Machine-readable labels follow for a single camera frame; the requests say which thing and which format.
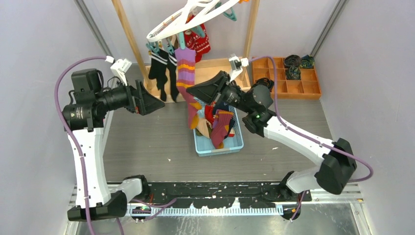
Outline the navy sock with white cuff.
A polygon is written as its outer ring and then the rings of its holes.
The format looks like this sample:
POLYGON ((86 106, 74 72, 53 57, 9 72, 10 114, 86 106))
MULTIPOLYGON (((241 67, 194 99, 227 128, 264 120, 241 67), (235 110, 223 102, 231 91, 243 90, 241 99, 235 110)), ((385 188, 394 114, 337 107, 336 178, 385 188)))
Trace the navy sock with white cuff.
POLYGON ((212 113, 214 115, 217 115, 217 114, 219 114, 221 112, 229 112, 229 111, 230 111, 230 106, 227 103, 225 103, 225 102, 218 102, 213 107, 212 113))

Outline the red santa sock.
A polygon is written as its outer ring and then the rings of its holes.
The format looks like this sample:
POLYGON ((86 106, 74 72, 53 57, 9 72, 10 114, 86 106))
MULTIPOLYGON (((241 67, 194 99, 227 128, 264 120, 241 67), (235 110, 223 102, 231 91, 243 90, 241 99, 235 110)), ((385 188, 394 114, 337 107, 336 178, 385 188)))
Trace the red santa sock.
POLYGON ((205 105, 204 109, 205 109, 204 110, 205 119, 210 124, 213 124, 214 123, 214 120, 215 120, 214 107, 212 107, 211 105, 205 105))

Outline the purple striped sock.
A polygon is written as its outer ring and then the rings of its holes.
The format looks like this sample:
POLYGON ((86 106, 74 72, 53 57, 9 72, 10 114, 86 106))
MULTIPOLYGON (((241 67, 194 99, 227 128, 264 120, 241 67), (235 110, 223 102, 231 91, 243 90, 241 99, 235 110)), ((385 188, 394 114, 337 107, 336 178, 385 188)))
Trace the purple striped sock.
POLYGON ((217 124, 212 130, 211 141, 216 149, 223 148, 223 140, 229 131, 229 123, 233 118, 233 112, 221 112, 216 115, 217 124))
POLYGON ((177 59, 178 77, 176 87, 187 103, 188 127, 193 130, 198 126, 198 111, 202 109, 201 104, 195 100, 194 96, 186 90, 195 84, 195 57, 196 51, 189 48, 178 48, 175 50, 177 59))

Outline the striped beige sock front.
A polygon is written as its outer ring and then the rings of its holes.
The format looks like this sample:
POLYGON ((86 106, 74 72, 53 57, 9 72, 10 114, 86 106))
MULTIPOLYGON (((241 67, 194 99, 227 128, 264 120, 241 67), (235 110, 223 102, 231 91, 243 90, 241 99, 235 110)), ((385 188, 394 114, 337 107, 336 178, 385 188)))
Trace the striped beige sock front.
POLYGON ((206 120, 205 118, 199 119, 198 125, 195 128, 197 136, 203 136, 205 138, 210 139, 212 133, 211 123, 206 120))

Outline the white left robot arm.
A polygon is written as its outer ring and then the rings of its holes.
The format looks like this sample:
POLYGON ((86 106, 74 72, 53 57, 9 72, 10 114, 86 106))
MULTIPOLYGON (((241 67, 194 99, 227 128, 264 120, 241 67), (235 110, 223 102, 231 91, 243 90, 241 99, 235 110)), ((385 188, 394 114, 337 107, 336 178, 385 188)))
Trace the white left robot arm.
POLYGON ((103 163, 104 118, 121 108, 144 116, 165 104, 149 94, 139 80, 135 86, 103 88, 102 72, 97 69, 75 71, 71 80, 73 97, 62 114, 73 148, 77 197, 67 212, 68 219, 85 222, 123 217, 132 199, 139 203, 149 199, 150 187, 143 175, 136 175, 109 189, 103 163))

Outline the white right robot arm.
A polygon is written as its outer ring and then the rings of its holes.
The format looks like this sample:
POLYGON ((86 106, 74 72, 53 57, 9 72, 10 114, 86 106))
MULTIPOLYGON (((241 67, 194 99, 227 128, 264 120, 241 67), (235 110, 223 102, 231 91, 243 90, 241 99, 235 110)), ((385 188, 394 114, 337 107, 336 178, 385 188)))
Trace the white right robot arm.
POLYGON ((229 74, 220 71, 211 80, 186 91, 206 104, 224 102, 247 113, 243 122, 251 133, 280 142, 315 164, 314 168, 286 174, 277 187, 278 194, 286 201, 292 201, 304 191, 319 188, 339 195, 357 168, 348 141, 318 137, 270 110, 273 99, 265 85, 253 85, 245 92, 231 81, 229 74))

